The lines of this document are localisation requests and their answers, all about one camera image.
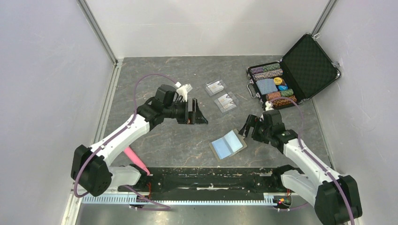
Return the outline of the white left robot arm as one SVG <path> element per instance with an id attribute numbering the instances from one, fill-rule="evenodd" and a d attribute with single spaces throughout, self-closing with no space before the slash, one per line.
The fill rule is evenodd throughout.
<path id="1" fill-rule="evenodd" d="M 109 188 L 129 185 L 136 191 L 147 186 L 147 177 L 134 166 L 112 167 L 116 157 L 134 141 L 152 131 L 165 119 L 175 119 L 178 124 L 208 124 L 200 111 L 198 101 L 188 100 L 192 90 L 190 84 L 174 86 L 161 85 L 154 97 L 137 107 L 126 122 L 107 137 L 89 147 L 78 146 L 74 151 L 71 178 L 74 180 L 74 194 L 82 187 L 88 194 L 99 196 Z"/>

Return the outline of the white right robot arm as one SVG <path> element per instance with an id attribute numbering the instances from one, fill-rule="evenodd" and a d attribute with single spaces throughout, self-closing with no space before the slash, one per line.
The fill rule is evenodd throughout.
<path id="1" fill-rule="evenodd" d="M 248 115 L 238 133 L 270 144 L 298 166 L 276 168 L 271 186 L 276 191 L 289 189 L 298 194 L 314 208 L 322 224 L 353 224 L 363 215 L 356 180 L 322 162 L 305 145 L 301 135 L 286 129 L 278 110 L 264 111 L 261 116 Z"/>

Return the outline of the clear acrylic card box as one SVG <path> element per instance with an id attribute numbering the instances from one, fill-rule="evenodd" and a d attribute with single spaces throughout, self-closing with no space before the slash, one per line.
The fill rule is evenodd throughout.
<path id="1" fill-rule="evenodd" d="M 228 92 L 216 98 L 214 103 L 222 113 L 227 113 L 237 108 L 239 101 L 232 92 Z"/>
<path id="2" fill-rule="evenodd" d="M 223 80 L 216 80 L 205 84 L 205 90 L 209 96 L 213 96 L 225 89 L 225 83 Z"/>

